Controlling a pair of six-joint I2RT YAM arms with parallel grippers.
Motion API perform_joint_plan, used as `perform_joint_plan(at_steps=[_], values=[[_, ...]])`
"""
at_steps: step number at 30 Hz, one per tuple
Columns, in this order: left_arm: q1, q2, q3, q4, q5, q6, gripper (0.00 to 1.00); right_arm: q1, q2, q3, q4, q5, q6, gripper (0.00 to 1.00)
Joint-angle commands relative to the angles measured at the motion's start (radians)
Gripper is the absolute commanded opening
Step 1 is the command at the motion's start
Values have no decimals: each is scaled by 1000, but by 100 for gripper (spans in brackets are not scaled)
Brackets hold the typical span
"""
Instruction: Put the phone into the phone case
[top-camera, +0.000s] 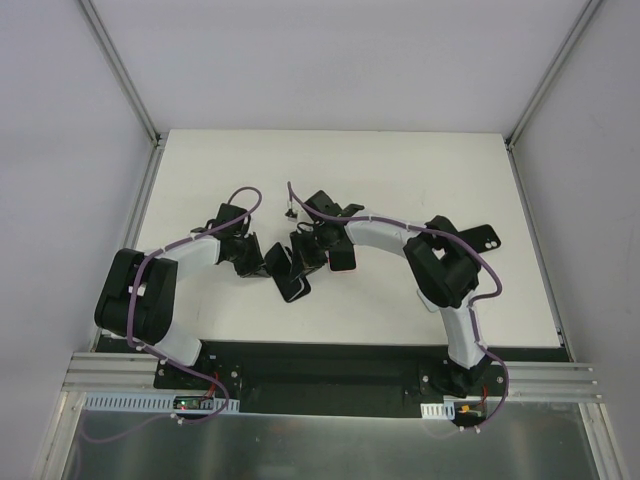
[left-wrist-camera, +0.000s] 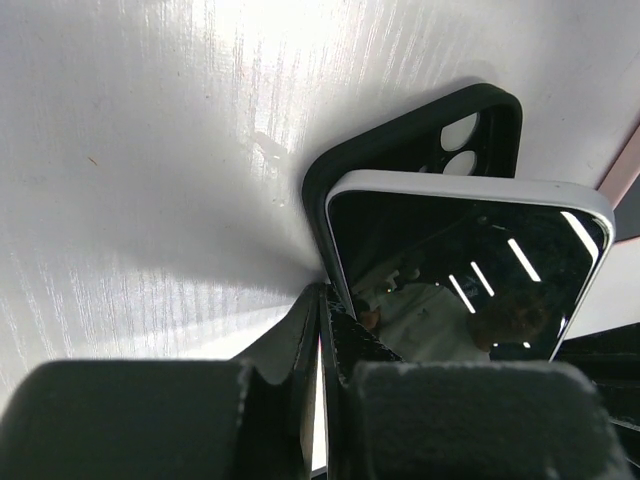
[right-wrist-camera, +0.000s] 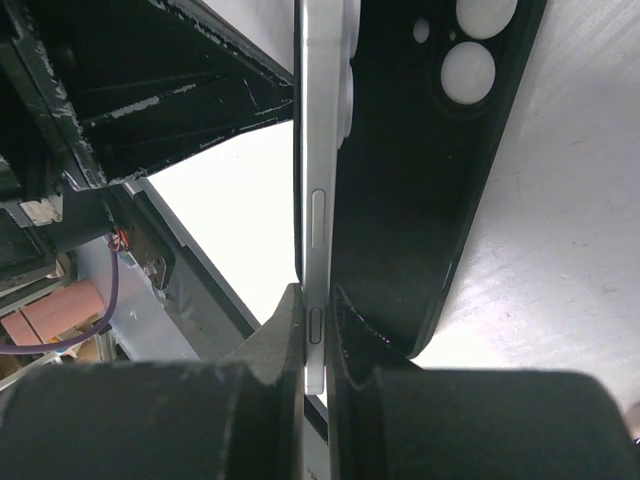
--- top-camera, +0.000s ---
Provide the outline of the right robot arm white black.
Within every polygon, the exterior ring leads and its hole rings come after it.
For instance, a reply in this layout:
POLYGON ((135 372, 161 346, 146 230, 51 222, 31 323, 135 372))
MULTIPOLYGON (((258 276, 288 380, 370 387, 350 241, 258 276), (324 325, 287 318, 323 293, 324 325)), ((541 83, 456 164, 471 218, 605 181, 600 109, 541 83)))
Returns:
POLYGON ((397 255, 407 261, 423 304, 443 320, 448 360, 430 374, 432 387, 463 398, 484 385, 489 357, 473 310, 480 256, 448 218, 436 216, 418 227, 360 204, 341 207, 322 190, 301 206, 309 219, 298 223, 284 250, 281 294, 286 301, 308 294, 308 276, 324 265, 354 270, 358 247, 397 255))

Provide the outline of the dark phone grey frame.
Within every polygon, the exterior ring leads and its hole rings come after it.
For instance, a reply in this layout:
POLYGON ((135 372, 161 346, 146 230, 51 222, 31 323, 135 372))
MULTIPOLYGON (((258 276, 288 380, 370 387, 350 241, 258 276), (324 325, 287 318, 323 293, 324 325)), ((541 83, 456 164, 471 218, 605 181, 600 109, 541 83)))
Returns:
POLYGON ((305 277, 296 280, 280 280, 277 286, 281 296, 287 303, 303 298, 311 292, 311 286, 305 277))

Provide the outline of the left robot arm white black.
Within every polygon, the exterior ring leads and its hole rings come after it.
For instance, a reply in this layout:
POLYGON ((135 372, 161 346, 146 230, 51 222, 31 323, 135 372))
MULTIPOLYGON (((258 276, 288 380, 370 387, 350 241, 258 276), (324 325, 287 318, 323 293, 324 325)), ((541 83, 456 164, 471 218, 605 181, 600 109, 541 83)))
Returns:
POLYGON ((130 338, 136 347, 151 347, 161 359, 178 363, 176 375, 188 388, 204 387, 212 367, 202 358, 203 342, 174 320, 176 287, 223 262, 231 263, 241 278, 266 277, 250 221, 248 210, 223 203, 214 219, 155 257, 128 248, 119 250, 96 305, 97 327, 130 338))

